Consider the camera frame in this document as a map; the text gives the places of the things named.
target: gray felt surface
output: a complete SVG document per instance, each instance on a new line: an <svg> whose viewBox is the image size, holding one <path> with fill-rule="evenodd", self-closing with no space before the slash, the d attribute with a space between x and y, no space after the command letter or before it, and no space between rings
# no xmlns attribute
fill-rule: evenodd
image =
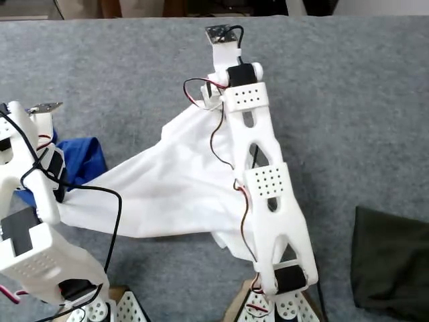
<svg viewBox="0 0 429 322"><path fill-rule="evenodd" d="M0 98L65 102L61 138L97 136L109 166L152 146L188 102L182 81L212 70L203 27L225 19L0 23ZM356 309L349 282L356 205L427 220L429 17L227 20L244 61L265 69L273 126L307 218L331 321L392 321ZM104 260L109 236L61 226ZM153 321L218 321L252 276L209 234L120 237L109 276ZM18 285L0 276L12 289ZM0 297L1 321L54 308Z"/></svg>

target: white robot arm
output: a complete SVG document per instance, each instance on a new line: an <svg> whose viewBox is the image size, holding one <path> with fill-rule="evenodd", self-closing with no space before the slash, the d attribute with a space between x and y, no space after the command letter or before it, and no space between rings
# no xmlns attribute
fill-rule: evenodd
<svg viewBox="0 0 429 322"><path fill-rule="evenodd" d="M217 25L206 28L213 48L215 73L201 88L207 109L225 112L233 139L233 168L236 183L245 191L251 208L254 268L266 296L301 291L318 281L318 273L306 220L295 199L288 165L283 161L269 113L263 69L259 63L244 64L241 39L231 30L241 26ZM246 124L244 113L253 122ZM249 149L256 145L267 165L251 168ZM276 244L290 245L296 259L276 264Z"/></svg>
<svg viewBox="0 0 429 322"><path fill-rule="evenodd" d="M116 306L112 305L110 310L106 306L109 280L103 267L86 250L68 243L52 227L60 221L53 193L58 183L52 184L42 170L60 178L65 169L63 154L53 143L38 148L41 136L38 121L52 126L50 114L32 115L18 102L3 104L1 108L0 272L19 281L29 294L54 305L75 307L96 297L93 303L104 309L97 310L99 314L94 315L94 319L89 315L89 321L103 321L108 312L114 319ZM36 153L36 160L22 134ZM60 155L62 162L58 163L55 154ZM38 162L42 168L35 168ZM22 188L34 194L37 208L7 216L14 190Z"/></svg>

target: white fabric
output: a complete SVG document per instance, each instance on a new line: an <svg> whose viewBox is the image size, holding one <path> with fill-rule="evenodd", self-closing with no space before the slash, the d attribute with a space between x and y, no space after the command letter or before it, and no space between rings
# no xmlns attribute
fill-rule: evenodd
<svg viewBox="0 0 429 322"><path fill-rule="evenodd" d="M128 159L88 184L117 191L123 198L119 235L159 237L212 232L220 247L250 260L239 232L245 199L233 190L231 168L210 150L210 135L221 118L218 111L191 106L162 129L152 148ZM214 150L231 161L227 124L214 136ZM73 190L58 204L67 225L112 233L117 199L99 191ZM251 213L245 223L252 244ZM280 260L284 247L275 251Z"/></svg>

